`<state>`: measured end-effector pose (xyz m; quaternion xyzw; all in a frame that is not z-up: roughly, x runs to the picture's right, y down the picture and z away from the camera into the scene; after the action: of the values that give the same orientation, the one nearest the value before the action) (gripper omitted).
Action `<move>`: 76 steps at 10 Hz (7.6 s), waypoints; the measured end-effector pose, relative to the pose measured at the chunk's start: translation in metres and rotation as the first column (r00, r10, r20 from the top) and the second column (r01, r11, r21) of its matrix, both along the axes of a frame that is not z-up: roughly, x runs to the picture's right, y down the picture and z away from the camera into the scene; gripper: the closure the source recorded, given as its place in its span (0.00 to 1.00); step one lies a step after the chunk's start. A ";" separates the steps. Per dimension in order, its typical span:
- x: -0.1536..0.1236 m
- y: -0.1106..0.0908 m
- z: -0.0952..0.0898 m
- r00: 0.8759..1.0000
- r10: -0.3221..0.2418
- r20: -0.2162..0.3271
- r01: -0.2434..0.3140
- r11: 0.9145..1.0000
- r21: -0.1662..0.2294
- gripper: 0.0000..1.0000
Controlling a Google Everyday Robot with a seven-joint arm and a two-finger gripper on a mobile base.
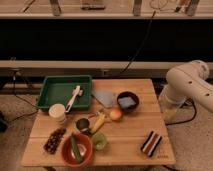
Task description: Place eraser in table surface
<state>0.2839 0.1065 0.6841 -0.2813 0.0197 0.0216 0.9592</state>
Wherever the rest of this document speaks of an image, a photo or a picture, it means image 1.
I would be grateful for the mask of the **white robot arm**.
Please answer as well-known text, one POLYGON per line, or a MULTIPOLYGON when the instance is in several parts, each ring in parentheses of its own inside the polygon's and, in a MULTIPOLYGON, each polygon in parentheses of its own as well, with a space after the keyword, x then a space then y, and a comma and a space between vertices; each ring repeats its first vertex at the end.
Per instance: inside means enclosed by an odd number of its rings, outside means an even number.
POLYGON ((206 81, 209 74, 208 65, 201 60, 175 66, 167 72, 167 84, 158 98, 166 123, 175 116, 188 98, 213 113, 213 85, 206 81))

